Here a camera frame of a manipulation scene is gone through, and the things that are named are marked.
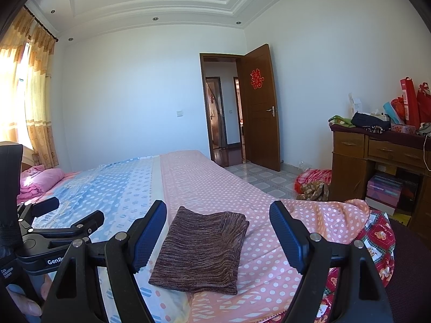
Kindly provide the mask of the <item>person's left hand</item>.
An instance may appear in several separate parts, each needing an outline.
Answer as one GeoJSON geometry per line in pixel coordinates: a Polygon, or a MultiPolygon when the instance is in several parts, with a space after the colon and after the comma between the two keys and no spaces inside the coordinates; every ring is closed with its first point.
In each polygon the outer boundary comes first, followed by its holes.
{"type": "MultiPolygon", "coordinates": [[[[39,279],[42,279],[40,282],[41,285],[39,296],[43,300],[46,300],[52,285],[52,279],[47,274],[39,276],[39,279]]],[[[41,317],[42,307],[34,300],[25,296],[23,290],[19,286],[10,284],[6,287],[6,289],[16,306],[26,317],[41,317]]]]}

